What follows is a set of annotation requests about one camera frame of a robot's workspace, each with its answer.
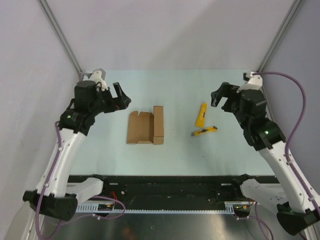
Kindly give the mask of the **brown cardboard express box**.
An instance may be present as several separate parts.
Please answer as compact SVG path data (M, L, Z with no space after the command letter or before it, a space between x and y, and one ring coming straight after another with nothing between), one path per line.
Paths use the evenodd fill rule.
M127 144L163 145L164 107L154 106L153 112L133 111L128 117Z

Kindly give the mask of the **yellow utility knife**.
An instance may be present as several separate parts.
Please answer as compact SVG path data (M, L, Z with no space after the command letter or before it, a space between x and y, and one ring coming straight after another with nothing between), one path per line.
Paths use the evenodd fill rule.
M195 122L195 126L203 128L205 126L205 116L207 111L207 103L202 103L199 109L199 113Z
M191 136L195 137L195 136L203 135L205 133L211 133L211 132L217 132L217 131L218 131L218 128L216 126L209 126L209 127L205 127L205 128L193 131L191 133Z

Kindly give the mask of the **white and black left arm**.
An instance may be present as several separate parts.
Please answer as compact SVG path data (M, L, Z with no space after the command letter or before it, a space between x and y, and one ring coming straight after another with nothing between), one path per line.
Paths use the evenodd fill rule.
M120 83L113 83L116 97L101 81L83 80L74 87L74 97L56 122L57 141L48 166L34 190L23 194L23 201L38 214L60 221L69 221L78 205L91 198L105 200L111 188L106 177L93 174L83 182L68 187L68 179L75 156L97 115L125 110L131 99L123 92Z

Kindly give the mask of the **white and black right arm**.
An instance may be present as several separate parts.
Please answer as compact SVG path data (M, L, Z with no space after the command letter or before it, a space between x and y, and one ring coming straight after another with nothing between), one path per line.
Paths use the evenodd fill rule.
M222 110L235 116L246 142L264 158L283 189L277 192L243 174L233 180L231 196L237 201L244 198L257 201L274 213L292 236L319 222L320 195L286 149L288 140L279 126L266 117L267 101L260 88L223 82L211 93L211 106L217 107L222 98L226 98Z

